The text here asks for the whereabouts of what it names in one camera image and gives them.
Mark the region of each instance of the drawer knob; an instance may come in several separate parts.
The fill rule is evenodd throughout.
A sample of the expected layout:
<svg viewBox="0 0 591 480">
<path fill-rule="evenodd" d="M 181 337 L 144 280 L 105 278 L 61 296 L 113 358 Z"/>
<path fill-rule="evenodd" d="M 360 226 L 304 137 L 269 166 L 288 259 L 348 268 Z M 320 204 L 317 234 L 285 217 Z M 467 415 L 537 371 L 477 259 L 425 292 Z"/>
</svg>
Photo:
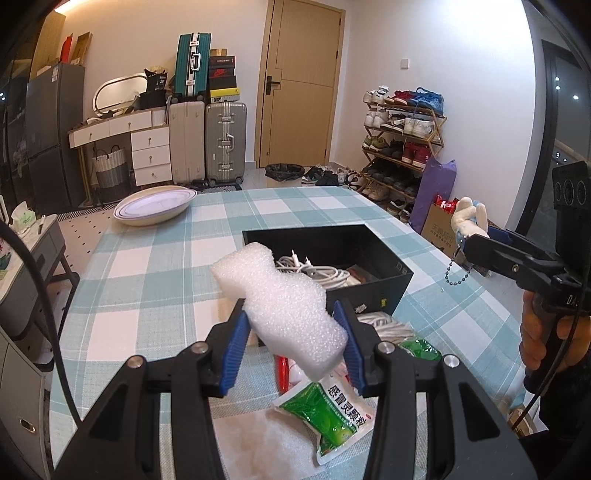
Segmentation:
<svg viewBox="0 0 591 480">
<path fill-rule="evenodd" d="M 26 431 L 31 432 L 31 433 L 35 433 L 37 431 L 37 429 L 35 428 L 35 426 L 33 424 L 27 422 L 25 419 L 21 419 L 21 426 Z"/>
</svg>

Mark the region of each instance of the blue sneaker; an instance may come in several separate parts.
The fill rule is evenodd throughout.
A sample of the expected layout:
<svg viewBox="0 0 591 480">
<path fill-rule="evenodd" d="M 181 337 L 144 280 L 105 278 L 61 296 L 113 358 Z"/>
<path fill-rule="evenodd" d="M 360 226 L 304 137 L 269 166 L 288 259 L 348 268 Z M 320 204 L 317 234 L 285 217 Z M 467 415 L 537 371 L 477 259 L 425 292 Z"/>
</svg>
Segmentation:
<svg viewBox="0 0 591 480">
<path fill-rule="evenodd" d="M 419 108 L 430 108 L 436 114 L 443 115 L 443 95 L 419 87 L 417 88 L 417 96 L 414 100 L 416 101 L 415 105 L 418 105 Z"/>
</svg>

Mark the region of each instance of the white plate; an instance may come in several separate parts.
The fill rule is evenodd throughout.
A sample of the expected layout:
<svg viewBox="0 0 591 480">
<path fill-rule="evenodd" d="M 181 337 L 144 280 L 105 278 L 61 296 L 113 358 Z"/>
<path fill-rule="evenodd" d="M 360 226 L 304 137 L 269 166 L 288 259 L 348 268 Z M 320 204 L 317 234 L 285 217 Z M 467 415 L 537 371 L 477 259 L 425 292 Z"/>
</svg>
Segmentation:
<svg viewBox="0 0 591 480">
<path fill-rule="evenodd" d="M 175 185 L 153 187 L 121 200 L 113 215 L 126 225 L 155 225 L 184 211 L 195 195 L 194 190 Z"/>
</svg>

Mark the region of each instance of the gray refrigerator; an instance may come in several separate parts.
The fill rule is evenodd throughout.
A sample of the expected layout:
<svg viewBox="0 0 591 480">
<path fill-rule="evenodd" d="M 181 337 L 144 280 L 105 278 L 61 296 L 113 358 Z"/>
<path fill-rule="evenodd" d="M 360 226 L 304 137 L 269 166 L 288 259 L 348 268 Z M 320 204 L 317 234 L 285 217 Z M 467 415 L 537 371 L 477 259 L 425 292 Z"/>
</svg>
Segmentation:
<svg viewBox="0 0 591 480">
<path fill-rule="evenodd" d="M 68 139 L 83 120 L 84 72 L 59 63 L 27 86 L 27 157 L 40 214 L 74 211 L 86 198 L 78 152 Z"/>
</svg>

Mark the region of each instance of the human hand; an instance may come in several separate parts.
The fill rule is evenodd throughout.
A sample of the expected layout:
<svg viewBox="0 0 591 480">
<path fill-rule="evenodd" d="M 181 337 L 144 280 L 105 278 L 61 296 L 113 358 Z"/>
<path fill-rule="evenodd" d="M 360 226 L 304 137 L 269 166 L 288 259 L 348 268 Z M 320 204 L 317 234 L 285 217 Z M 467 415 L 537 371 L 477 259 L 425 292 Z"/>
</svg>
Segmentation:
<svg viewBox="0 0 591 480">
<path fill-rule="evenodd" d="M 521 315 L 521 343 L 519 353 L 521 359 L 527 368 L 537 370 L 541 361 L 546 356 L 546 347 L 542 343 L 541 336 L 543 327 L 541 320 L 535 315 L 532 301 L 534 293 L 525 291 L 523 294 L 523 314 Z M 573 317 L 565 317 L 558 322 L 556 334 L 561 340 L 569 336 Z M 591 318 L 588 316 L 580 317 L 577 329 L 570 344 L 569 351 L 558 367 L 561 372 L 568 367 L 578 364 L 589 350 L 591 343 Z"/>
</svg>

